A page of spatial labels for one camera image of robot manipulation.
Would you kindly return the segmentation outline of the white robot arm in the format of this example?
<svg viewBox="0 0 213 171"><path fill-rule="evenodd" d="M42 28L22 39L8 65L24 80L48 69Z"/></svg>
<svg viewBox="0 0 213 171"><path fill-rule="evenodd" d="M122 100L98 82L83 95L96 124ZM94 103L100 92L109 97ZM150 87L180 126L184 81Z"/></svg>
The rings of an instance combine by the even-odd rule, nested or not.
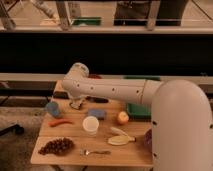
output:
<svg viewBox="0 0 213 171"><path fill-rule="evenodd" d="M62 87L72 99L91 95L150 108L153 171L213 171L213 111L195 83L93 79L86 65L75 63Z"/></svg>

